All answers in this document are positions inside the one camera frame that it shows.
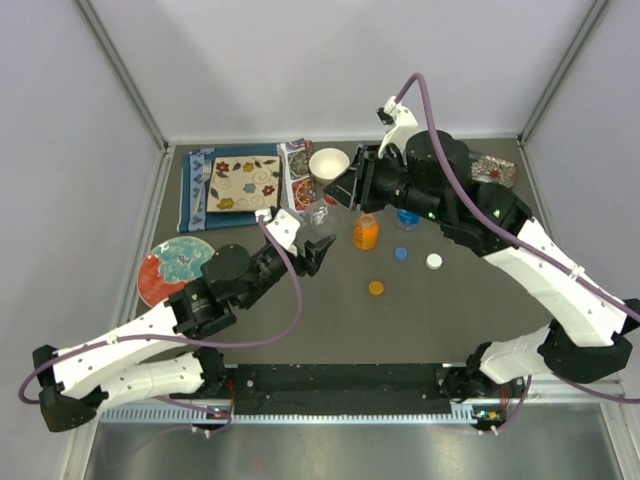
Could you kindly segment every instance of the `orange bottle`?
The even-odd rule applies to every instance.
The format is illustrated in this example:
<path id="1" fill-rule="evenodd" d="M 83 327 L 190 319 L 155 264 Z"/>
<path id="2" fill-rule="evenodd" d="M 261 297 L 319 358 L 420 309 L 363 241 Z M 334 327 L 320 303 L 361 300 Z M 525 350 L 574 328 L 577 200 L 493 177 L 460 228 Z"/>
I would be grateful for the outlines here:
<path id="1" fill-rule="evenodd" d="M 380 227 L 373 215 L 363 213 L 356 221 L 356 229 L 353 232 L 353 243 L 360 250 L 371 250 L 378 243 Z"/>

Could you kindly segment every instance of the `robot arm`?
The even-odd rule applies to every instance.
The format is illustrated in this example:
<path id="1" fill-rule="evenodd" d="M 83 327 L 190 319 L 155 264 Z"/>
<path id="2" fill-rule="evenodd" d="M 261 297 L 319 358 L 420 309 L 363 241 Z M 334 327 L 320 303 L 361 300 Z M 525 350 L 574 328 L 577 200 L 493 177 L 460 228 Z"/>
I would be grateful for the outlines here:
<path id="1" fill-rule="evenodd" d="M 391 105 L 378 112 L 383 122 L 390 109 L 405 110 Z M 437 223 L 445 237 L 510 275 L 555 318 L 530 335 L 481 345 L 469 357 L 464 375 L 450 376 L 445 389 L 452 397 L 469 397 L 491 383 L 543 372 L 589 383 L 624 368 L 631 352 L 624 335 L 637 323 L 575 281 L 580 275 L 595 285 L 511 190 L 472 180 L 469 149 L 463 142 L 445 132 L 438 132 L 438 138 L 462 187 L 485 216 L 575 272 L 563 274 L 482 225 L 447 181 L 427 132 L 414 134 L 405 144 L 402 135 L 390 139 L 382 157 L 379 146 L 361 146 L 347 172 L 325 188 L 327 195 L 351 210 L 375 212 L 392 205 Z M 638 311 L 636 300 L 625 303 Z"/>
<path id="2" fill-rule="evenodd" d="M 279 210 L 266 225 L 286 250 L 296 274 L 313 276 L 335 236 L 315 244 L 306 242 L 301 250 L 294 244 L 299 227 L 296 217 L 285 210 Z M 147 337 L 155 334 L 199 340 L 213 335 L 235 323 L 232 307 L 250 308 L 287 268 L 275 247 L 267 243 L 254 255 L 240 245 L 224 246 L 201 270 L 202 277 L 121 327 L 74 347 L 55 349 L 45 345 L 33 352 L 36 368 L 61 355 L 78 352 L 38 375 L 42 387 L 40 409 L 49 430 L 75 428 L 101 411 L 144 398 L 217 393 L 225 381 L 225 369 L 215 349 L 202 348 L 170 360 L 141 364 L 176 346 L 171 341 Z M 118 341 L 131 336 L 141 338 Z M 83 350 L 97 343 L 106 345 Z"/>

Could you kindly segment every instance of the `white bowl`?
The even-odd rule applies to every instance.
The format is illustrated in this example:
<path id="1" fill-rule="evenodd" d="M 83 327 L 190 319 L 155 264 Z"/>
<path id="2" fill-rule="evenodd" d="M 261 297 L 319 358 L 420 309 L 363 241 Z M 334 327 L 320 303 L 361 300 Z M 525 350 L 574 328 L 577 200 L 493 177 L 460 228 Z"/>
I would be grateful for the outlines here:
<path id="1" fill-rule="evenodd" d="M 349 156 L 337 148 L 323 148 L 311 155 L 309 170 L 320 183 L 331 183 L 347 168 L 349 168 Z"/>

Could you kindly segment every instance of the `blue placemat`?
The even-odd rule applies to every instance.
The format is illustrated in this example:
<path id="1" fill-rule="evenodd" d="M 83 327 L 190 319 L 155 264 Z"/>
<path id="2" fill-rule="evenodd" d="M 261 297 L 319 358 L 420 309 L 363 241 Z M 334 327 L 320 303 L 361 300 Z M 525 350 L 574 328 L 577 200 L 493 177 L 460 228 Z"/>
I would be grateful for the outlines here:
<path id="1" fill-rule="evenodd" d="M 247 145 L 201 148 L 192 150 L 182 157 L 182 191 L 178 232 L 197 232 L 256 224 L 254 213 L 207 213 L 206 208 L 209 180 L 204 178 L 202 172 L 205 162 L 211 162 L 213 165 L 218 157 L 243 155 L 279 155 L 279 152 L 275 144 Z"/>

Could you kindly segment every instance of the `blue bottle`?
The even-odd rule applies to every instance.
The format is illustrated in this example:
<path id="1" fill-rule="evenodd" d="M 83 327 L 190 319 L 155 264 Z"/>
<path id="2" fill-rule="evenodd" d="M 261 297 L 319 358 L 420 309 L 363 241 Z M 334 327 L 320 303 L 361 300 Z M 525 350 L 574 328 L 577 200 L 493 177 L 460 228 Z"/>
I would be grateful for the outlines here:
<path id="1" fill-rule="evenodd" d="M 420 222 L 420 216 L 406 210 L 398 209 L 398 225 L 402 230 L 413 230 Z"/>

